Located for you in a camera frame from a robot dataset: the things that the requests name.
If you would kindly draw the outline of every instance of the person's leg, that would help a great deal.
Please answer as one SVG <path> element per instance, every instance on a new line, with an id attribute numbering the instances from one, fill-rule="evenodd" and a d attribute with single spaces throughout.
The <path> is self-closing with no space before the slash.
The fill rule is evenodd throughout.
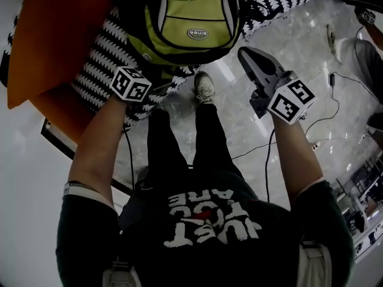
<path id="1" fill-rule="evenodd" d="M 169 113 L 161 109 L 156 109 L 149 117 L 148 166 L 149 174 L 160 178 L 188 170 L 170 127 Z"/>
<path id="2" fill-rule="evenodd" d="M 195 87 L 197 99 L 201 104 L 196 110 L 197 138 L 194 169 L 200 173 L 225 170 L 243 178 L 233 164 L 227 149 L 226 136 L 214 105 L 214 86 L 210 77 L 204 72 L 198 73 Z"/>
<path id="3" fill-rule="evenodd" d="M 353 72 L 382 102 L 383 61 L 373 44 L 355 38 L 337 39 L 329 25 L 327 26 L 327 39 L 329 40 L 330 51 L 338 61 Z"/>

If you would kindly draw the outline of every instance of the orange fabric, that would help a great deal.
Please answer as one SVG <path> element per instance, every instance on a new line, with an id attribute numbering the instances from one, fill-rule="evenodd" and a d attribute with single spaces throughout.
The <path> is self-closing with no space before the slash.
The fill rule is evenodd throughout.
<path id="1" fill-rule="evenodd" d="M 32 104 L 61 132 L 78 143 L 85 128 L 94 117 L 68 84 L 41 93 L 31 99 Z"/>
<path id="2" fill-rule="evenodd" d="M 10 57 L 8 107 L 71 82 L 112 6 L 112 0 L 25 0 Z"/>

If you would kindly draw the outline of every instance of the sneaker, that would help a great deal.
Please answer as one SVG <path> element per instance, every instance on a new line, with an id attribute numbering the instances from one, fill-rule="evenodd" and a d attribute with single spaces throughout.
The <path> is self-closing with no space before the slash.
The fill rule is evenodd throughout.
<path id="1" fill-rule="evenodd" d="M 196 74 L 194 79 L 196 98 L 199 104 L 214 104 L 214 84 L 211 77 L 203 71 Z"/>
<path id="2" fill-rule="evenodd" d="M 335 52 L 335 32 L 334 29 L 330 25 L 326 25 L 327 30 L 327 41 L 329 42 L 329 48 L 333 55 L 336 55 Z"/>
<path id="3" fill-rule="evenodd" d="M 383 112 L 373 114 L 368 119 L 367 125 L 377 131 L 383 132 Z"/>

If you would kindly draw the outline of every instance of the gray pants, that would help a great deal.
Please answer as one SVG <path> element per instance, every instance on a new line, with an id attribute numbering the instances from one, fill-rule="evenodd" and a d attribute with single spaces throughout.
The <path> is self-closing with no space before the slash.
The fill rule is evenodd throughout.
<path id="1" fill-rule="evenodd" d="M 338 61 L 348 67 L 382 103 L 383 61 L 373 44 L 361 39 L 355 43 L 355 38 L 337 39 L 335 52 Z"/>

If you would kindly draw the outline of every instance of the tiled floor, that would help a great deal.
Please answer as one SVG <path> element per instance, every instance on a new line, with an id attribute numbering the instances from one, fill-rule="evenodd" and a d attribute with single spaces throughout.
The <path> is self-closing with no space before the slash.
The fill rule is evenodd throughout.
<path id="1" fill-rule="evenodd" d="M 353 7 L 337 0 L 316 0 L 274 20 L 268 27 L 257 31 L 248 44 L 239 41 L 226 57 L 204 67 L 215 82 L 216 106 L 233 157 L 267 144 L 273 129 L 270 115 L 259 120 L 248 103 L 255 87 L 239 64 L 236 57 L 238 48 L 249 45 L 273 54 L 285 69 L 294 70 L 308 84 L 318 100 L 306 120 L 302 121 L 303 128 L 307 129 L 315 120 L 331 117 L 336 111 L 337 104 L 331 99 L 327 83 L 328 74 L 337 71 L 355 78 L 331 55 L 326 38 L 327 23 L 333 25 L 339 37 L 355 37 L 360 28 Z M 178 94 L 169 96 L 163 103 L 170 112 L 172 129 L 181 152 L 189 163 L 193 161 L 196 135 L 192 88 L 193 81 L 190 80 L 181 86 Z M 339 77 L 336 77 L 334 98 L 341 103 L 339 113 L 333 120 L 322 121 L 311 128 L 308 139 L 321 141 L 316 154 L 326 178 L 330 182 L 335 178 L 345 182 L 365 159 L 378 150 L 370 137 L 362 139 L 366 135 L 366 121 L 378 104 L 361 85 Z M 129 133 L 136 172 L 147 165 L 147 127 L 145 120 Z M 234 160 L 261 199 L 266 198 L 266 154 L 267 147 L 263 147 Z M 130 183 L 128 149 L 123 139 L 116 171 L 119 181 Z M 272 146 L 268 171 L 272 202 L 289 207 L 275 145 Z"/>

